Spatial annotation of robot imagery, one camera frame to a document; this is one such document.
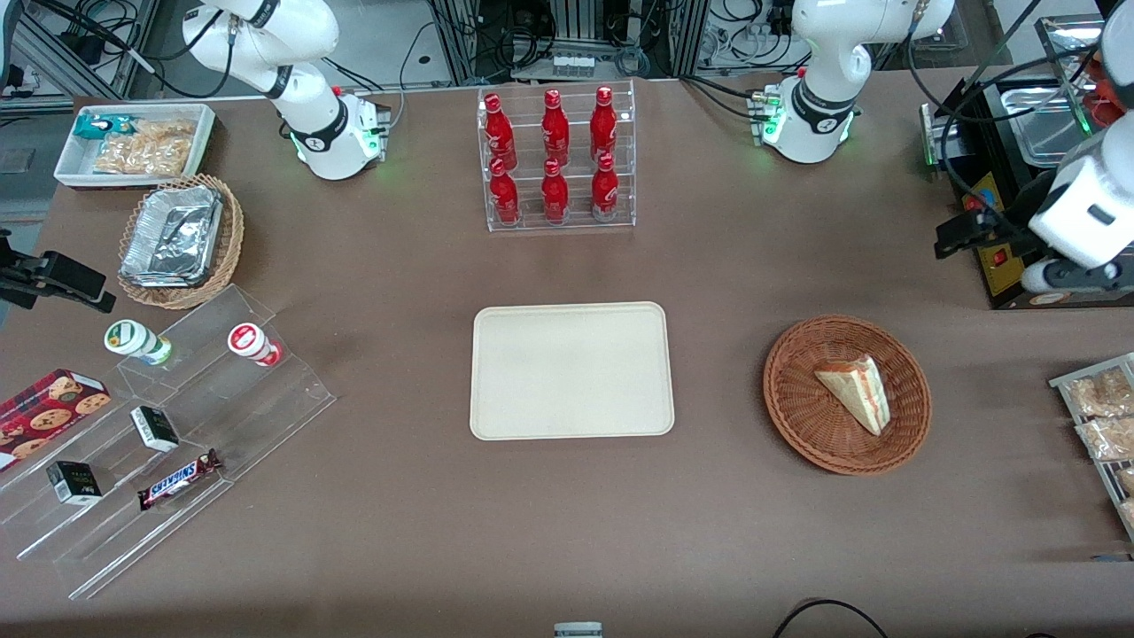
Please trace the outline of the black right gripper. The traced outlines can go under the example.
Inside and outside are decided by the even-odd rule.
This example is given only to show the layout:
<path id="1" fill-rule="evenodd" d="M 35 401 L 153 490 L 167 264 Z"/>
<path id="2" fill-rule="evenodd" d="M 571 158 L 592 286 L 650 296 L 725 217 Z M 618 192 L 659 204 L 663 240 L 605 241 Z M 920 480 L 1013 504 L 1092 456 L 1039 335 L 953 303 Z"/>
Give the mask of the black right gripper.
<path id="1" fill-rule="evenodd" d="M 108 279 L 96 270 L 82 265 L 62 253 L 46 250 L 36 267 L 36 283 L 24 262 L 31 260 L 22 252 L 12 250 L 9 230 L 1 230 L 1 298 L 16 307 L 34 307 L 41 296 L 59 296 L 68 301 L 81 303 L 101 314 L 110 314 L 116 306 L 116 296 L 108 291 Z"/>

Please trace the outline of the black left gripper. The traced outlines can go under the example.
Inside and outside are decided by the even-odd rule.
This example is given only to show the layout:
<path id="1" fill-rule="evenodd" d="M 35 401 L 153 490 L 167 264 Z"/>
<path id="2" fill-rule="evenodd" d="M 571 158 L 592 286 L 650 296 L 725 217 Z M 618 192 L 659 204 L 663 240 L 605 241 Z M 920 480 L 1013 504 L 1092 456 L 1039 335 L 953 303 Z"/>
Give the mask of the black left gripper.
<path id="1" fill-rule="evenodd" d="M 965 233 L 938 233 L 936 236 L 936 260 L 948 260 L 957 252 L 990 249 L 1006 244 L 1009 249 L 1024 257 L 1038 250 L 1036 235 L 1012 223 L 1000 211 L 965 211 Z"/>

